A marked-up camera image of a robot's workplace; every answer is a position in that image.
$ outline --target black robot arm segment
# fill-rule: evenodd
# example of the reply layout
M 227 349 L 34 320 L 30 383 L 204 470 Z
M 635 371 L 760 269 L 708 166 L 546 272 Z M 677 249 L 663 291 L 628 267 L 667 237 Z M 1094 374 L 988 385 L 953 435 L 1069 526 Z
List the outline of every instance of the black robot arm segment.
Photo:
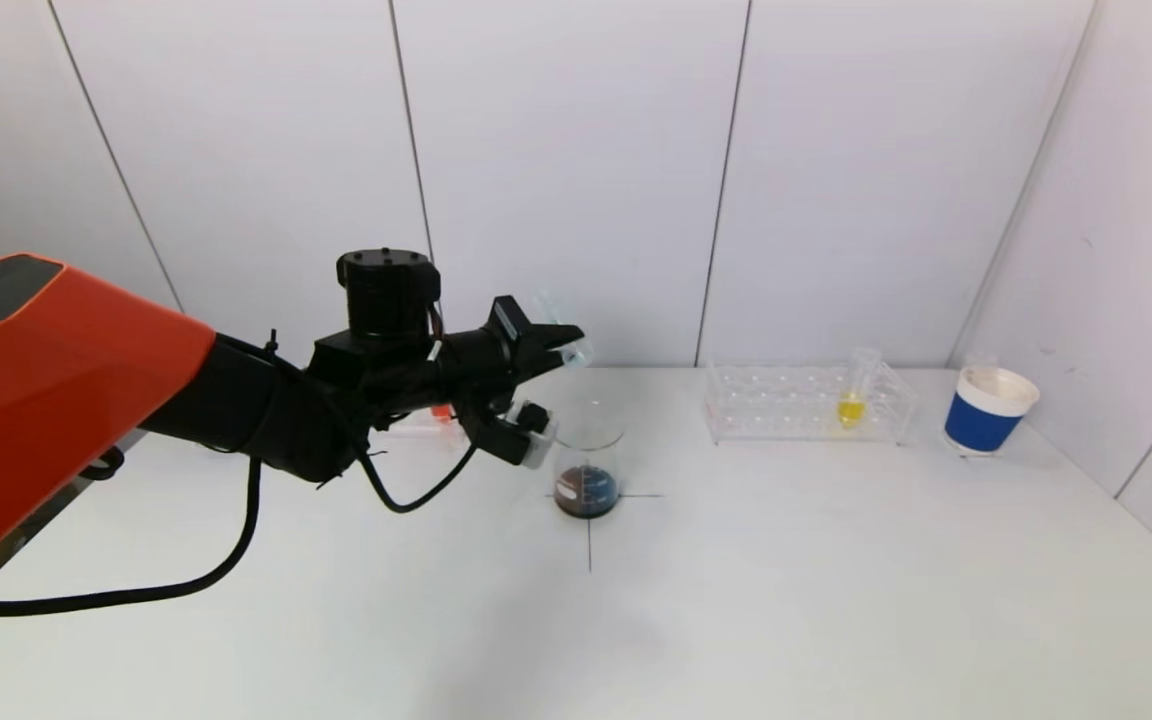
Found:
M 349 329 L 317 341 L 303 372 L 218 334 L 195 379 L 141 426 L 326 482 L 358 460 L 369 430 L 453 406 L 475 447 L 524 461 L 548 414 L 525 406 L 502 415 L 518 384 L 562 365 L 558 348 L 584 338 L 579 328 L 530 323 L 502 296 L 483 327 L 445 334 L 440 320 L 431 323 L 438 270 L 419 252 L 349 252 L 338 260 L 338 281 Z

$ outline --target orange robot arm casing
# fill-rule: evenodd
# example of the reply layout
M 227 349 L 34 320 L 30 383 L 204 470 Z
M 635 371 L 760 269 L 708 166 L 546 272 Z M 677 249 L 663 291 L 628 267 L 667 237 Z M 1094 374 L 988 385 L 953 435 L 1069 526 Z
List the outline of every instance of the orange robot arm casing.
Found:
M 207 325 L 73 266 L 3 263 L 51 274 L 0 318 L 0 541 L 191 381 L 215 341 Z

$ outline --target blue cup band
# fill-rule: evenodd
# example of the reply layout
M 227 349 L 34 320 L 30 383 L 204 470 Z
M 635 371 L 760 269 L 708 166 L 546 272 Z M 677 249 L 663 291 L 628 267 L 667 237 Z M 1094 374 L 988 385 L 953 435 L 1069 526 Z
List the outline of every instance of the blue cup band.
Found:
M 1005 418 L 991 415 L 954 393 L 950 418 L 945 420 L 945 434 L 969 450 L 993 452 L 1002 447 L 1011 430 L 1020 424 L 1020 417 Z

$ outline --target yellow liquid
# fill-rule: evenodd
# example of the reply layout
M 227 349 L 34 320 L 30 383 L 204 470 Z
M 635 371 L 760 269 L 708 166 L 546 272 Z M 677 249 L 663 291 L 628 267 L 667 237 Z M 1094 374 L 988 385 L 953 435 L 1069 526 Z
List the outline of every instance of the yellow liquid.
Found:
M 855 429 L 856 425 L 861 424 L 861 418 L 864 418 L 864 416 L 865 401 L 861 400 L 858 393 L 846 393 L 838 401 L 838 420 L 842 423 L 842 427 Z

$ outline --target glass beaker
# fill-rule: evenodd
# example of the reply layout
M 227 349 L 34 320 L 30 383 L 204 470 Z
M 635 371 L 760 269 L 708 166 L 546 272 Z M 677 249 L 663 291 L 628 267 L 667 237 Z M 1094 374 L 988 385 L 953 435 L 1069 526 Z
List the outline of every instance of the glass beaker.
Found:
M 558 418 L 554 502 L 575 518 L 598 518 L 621 498 L 616 444 L 626 419 L 607 400 L 571 406 Z
M 882 364 L 882 355 L 873 347 L 851 350 L 847 378 L 838 394 L 838 420 L 842 427 L 855 429 L 865 418 L 865 402 L 869 401 L 870 388 L 874 386 L 879 364 Z

